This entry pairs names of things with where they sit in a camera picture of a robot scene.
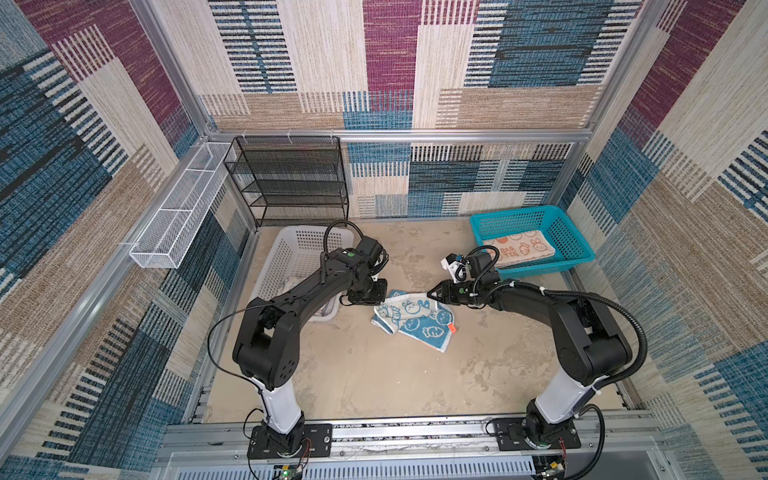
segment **blue and white towel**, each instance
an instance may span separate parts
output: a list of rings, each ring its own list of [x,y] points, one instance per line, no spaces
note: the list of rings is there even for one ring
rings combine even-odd
[[[384,303],[373,307],[371,323],[389,335],[405,333],[444,352],[453,332],[453,312],[426,293],[391,290]]]

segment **black wire shelf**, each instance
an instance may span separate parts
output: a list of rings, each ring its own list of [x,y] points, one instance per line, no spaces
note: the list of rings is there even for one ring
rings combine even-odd
[[[236,137],[224,162],[259,226],[349,218],[337,137]]]

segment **folded towel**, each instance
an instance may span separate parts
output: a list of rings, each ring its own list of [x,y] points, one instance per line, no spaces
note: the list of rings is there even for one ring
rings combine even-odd
[[[498,248],[501,256],[496,262],[497,268],[553,257],[555,254],[554,247],[540,230],[483,240],[483,243]]]
[[[404,333],[440,352],[453,335],[453,312],[426,293],[389,292],[389,298],[373,307],[371,323],[389,335]]]

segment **striped fabric wall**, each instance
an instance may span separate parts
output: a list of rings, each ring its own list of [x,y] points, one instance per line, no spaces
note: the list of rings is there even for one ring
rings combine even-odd
[[[541,204],[571,144],[343,144],[353,218],[454,217]]]
[[[768,478],[767,71],[768,2],[673,0],[561,204],[688,478]]]
[[[642,1],[152,3],[211,121],[243,131],[583,127]],[[538,205],[568,153],[547,149],[350,144],[350,215]]]
[[[248,238],[222,187],[176,270],[134,266],[0,467],[0,478],[147,478],[182,423]]]
[[[0,0],[0,402],[197,133],[127,0]],[[142,478],[179,422],[247,224],[219,192],[178,270],[135,267],[0,478]]]

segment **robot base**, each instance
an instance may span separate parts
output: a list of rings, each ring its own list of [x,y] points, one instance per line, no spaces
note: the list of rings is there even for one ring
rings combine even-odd
[[[525,427],[523,422],[525,419],[521,417],[513,417],[509,419],[494,419],[490,425],[493,425],[493,431],[497,432],[496,442],[498,443],[498,449],[502,452],[514,452],[518,450],[535,450],[526,442]],[[566,449],[580,449],[581,440],[578,438],[576,428],[572,420],[568,420],[565,423],[565,428],[562,430],[560,437],[565,442]],[[553,449],[560,448],[559,445],[553,445]]]
[[[264,460],[272,458],[300,458],[306,451],[306,442],[302,440],[299,449],[292,455],[285,455],[277,443],[272,440],[265,425],[256,425],[250,434],[248,458]],[[304,438],[312,441],[311,458],[330,457],[333,425],[330,423],[311,423],[304,425]]]

